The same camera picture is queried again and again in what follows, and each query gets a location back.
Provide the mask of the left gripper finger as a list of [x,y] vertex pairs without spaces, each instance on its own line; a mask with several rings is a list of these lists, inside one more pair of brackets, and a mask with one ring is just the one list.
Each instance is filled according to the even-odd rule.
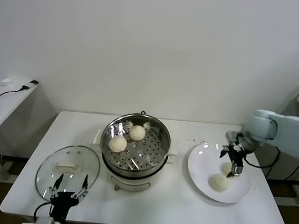
[[61,185],[61,182],[63,180],[63,177],[64,177],[64,174],[61,174],[60,177],[55,181],[54,185],[49,187],[49,193],[50,193],[51,197],[56,195],[56,193]]
[[76,191],[71,197],[83,199],[88,194],[88,174],[85,176],[81,188]]

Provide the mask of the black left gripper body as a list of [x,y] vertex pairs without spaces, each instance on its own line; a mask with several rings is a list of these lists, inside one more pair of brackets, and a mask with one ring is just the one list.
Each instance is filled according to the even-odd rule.
[[74,192],[58,192],[50,197],[53,209],[50,216],[56,219],[66,219],[70,208],[77,206],[79,200],[73,196]]

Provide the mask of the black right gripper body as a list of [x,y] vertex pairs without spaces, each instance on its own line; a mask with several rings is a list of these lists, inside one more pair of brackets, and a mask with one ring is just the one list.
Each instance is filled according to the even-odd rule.
[[241,144],[229,144],[228,145],[228,155],[230,160],[236,166],[244,166],[243,158],[246,156],[246,151]]

